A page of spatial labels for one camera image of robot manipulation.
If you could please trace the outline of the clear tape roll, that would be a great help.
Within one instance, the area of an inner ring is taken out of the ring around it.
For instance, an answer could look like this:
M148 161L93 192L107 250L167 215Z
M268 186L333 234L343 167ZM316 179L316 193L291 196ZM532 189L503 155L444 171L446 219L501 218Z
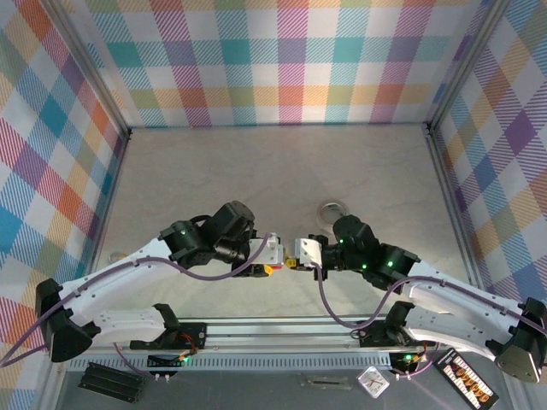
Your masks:
M318 221L329 226L348 214L348 207L339 200L325 201L317 209Z

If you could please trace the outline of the black electronics module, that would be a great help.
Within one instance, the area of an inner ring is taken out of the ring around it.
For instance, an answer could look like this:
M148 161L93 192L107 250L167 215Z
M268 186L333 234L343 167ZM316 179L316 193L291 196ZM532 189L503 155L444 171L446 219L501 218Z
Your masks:
M178 368L182 367L189 357L187 355L148 355L147 367L150 368Z
M400 372L416 372L427 362L424 353L390 353L391 367Z

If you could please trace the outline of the small white clock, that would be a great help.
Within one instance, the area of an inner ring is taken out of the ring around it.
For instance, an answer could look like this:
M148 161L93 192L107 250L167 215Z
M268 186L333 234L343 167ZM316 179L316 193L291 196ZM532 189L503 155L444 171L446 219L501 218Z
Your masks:
M374 366L370 366L362 371L357 376L356 381L374 399L379 398L379 396L390 386L390 382Z

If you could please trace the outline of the black finned block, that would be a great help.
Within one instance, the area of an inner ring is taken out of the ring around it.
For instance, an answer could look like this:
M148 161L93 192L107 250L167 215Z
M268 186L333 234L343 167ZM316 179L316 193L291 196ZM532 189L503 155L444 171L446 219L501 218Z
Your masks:
M89 362L78 387L133 404L144 387L144 377Z

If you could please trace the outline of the black card with orange print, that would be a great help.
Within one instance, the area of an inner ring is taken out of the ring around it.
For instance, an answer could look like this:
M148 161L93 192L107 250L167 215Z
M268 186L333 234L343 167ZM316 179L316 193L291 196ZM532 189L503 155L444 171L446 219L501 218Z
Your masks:
M491 410L499 400L492 387L453 348L433 365L471 410Z

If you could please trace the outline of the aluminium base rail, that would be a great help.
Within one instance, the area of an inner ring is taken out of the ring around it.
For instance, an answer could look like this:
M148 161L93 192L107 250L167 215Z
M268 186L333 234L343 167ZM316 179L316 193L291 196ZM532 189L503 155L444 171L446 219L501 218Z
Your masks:
M87 354L115 351L114 343L129 353L175 354L195 345L200 354L295 354L345 351L420 352L422 344L393 342L376 325L368 333L353 332L326 317L285 318L179 318L171 337L147 319L103 318L107 331L93 338Z

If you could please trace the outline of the aluminium frame floor rail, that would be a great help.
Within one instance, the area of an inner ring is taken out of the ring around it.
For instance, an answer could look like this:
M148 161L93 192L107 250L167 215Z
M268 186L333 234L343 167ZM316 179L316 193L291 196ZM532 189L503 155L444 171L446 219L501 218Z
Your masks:
M106 231L108 229L109 218L111 215L112 208L115 203L115 195L118 189L119 180L121 178L122 169L124 166L124 161L126 159L126 153L128 145L132 140L132 129L129 129L127 133L121 135L121 142L119 143L118 155L114 158L112 170L110 174L110 184L106 192L105 199L103 201L103 208L100 214L99 225L96 231L96 238L93 241L91 248L91 257L89 263L85 270L84 275L95 271L99 264L100 254L103 248L104 239L106 237Z
M456 237L456 243L465 267L467 278L470 284L476 285L480 289L484 289L484 284L481 276L479 275L479 269L475 260L474 252L465 230L462 213L458 207L456 194L452 190L448 169L444 164L435 132L427 122L421 125L421 129L426 141L426 146L431 156L438 182L440 184L444 205L450 218L452 231Z

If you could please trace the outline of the aluminium frame post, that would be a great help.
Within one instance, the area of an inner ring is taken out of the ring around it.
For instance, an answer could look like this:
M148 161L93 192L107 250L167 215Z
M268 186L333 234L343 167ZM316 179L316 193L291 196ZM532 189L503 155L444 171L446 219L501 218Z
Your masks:
M61 0L39 1L67 44L69 51L72 53L83 75L89 81L91 88L96 92L98 100L105 107L105 111L118 126L125 140L130 140L132 129L126 123L115 99L103 81L85 42L81 39L76 27L70 20L69 14L63 8Z
M483 17L479 20L478 28L468 40L468 45L462 52L452 82L445 86L431 118L425 124L430 135L437 131L453 106L457 95L464 86L469 74L477 63L483 49L493 34L498 22L509 6L511 0L490 0Z

